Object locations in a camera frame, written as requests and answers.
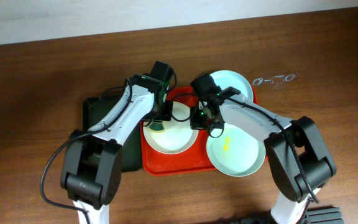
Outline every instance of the dark green tray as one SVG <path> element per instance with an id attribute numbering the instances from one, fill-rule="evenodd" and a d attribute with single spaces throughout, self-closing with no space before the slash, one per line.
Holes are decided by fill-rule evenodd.
<path id="1" fill-rule="evenodd" d="M 88 98 L 83 103 L 83 130 L 102 120 L 117 103 L 119 96 L 110 96 L 109 102 L 101 101 L 97 97 Z M 139 124 L 132 130 L 127 141 L 122 146 L 122 171 L 139 170 L 142 167 L 142 151 L 140 148 Z"/>

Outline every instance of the red tray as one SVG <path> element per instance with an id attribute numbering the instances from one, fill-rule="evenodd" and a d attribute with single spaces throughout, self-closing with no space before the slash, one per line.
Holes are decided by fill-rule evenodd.
<path id="1" fill-rule="evenodd" d="M 255 90 L 254 103 L 258 103 Z M 167 97 L 171 100 L 174 96 L 181 93 L 193 93 L 190 86 L 176 87 Z M 175 101 L 183 103 L 189 107 L 197 103 L 196 96 L 181 96 Z M 167 155 L 154 150 L 146 141 L 143 135 L 143 127 L 140 126 L 140 143 L 142 146 L 142 162 L 143 168 L 151 175 L 162 176 L 172 174 L 184 174 L 189 172 L 199 172 L 204 170 L 215 170 L 216 168 L 208 159 L 206 153 L 206 141 L 208 133 L 206 131 L 199 131 L 198 137 L 194 144 L 186 151 L 179 154 Z"/>

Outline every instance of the wooden table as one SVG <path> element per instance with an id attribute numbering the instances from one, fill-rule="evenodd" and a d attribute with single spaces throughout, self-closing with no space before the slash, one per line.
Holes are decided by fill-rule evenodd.
<path id="1" fill-rule="evenodd" d="M 0 223 L 78 221 L 41 199 L 45 163 L 81 128 L 85 98 L 149 72 L 156 60 L 175 69 L 179 86 L 206 70 L 263 78 L 254 86 L 260 105 L 313 118 L 338 169 L 318 198 L 358 223 L 358 8 L 0 45 Z M 289 81 L 268 81 L 276 75 Z M 71 204 L 59 186 L 62 162 L 51 166 L 46 193 Z M 210 222 L 269 210 L 277 195 L 268 162 L 242 178 L 139 170 L 122 175 L 110 221 Z"/>

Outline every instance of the white plate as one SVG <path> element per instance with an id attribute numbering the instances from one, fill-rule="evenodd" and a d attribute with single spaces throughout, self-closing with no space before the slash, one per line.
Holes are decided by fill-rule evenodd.
<path id="1" fill-rule="evenodd" d="M 186 119 L 190 108 L 183 103 L 173 102 L 172 114 L 177 119 Z M 164 130 L 153 132 L 149 127 L 143 127 L 147 143 L 156 151 L 164 154 L 178 154 L 188 149 L 197 139 L 198 130 L 190 129 L 190 120 L 178 122 L 174 119 L 163 121 Z"/>
<path id="2" fill-rule="evenodd" d="M 254 100 L 254 92 L 248 80 L 237 72 L 229 70 L 221 70 L 211 74 L 215 84 L 220 86 L 222 90 L 227 87 L 234 87 L 241 91 L 248 99 Z"/>
<path id="3" fill-rule="evenodd" d="M 219 136 L 220 129 L 214 129 L 212 136 Z M 209 137 L 206 143 L 209 160 L 219 171 L 234 177 L 253 174 L 264 163 L 265 146 L 245 131 L 224 124 L 224 132 L 219 138 Z"/>

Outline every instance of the white wall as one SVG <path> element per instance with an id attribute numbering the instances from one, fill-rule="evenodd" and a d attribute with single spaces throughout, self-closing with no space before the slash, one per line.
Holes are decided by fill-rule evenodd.
<path id="1" fill-rule="evenodd" d="M 358 6 L 358 0 L 0 0 L 0 44 Z"/>

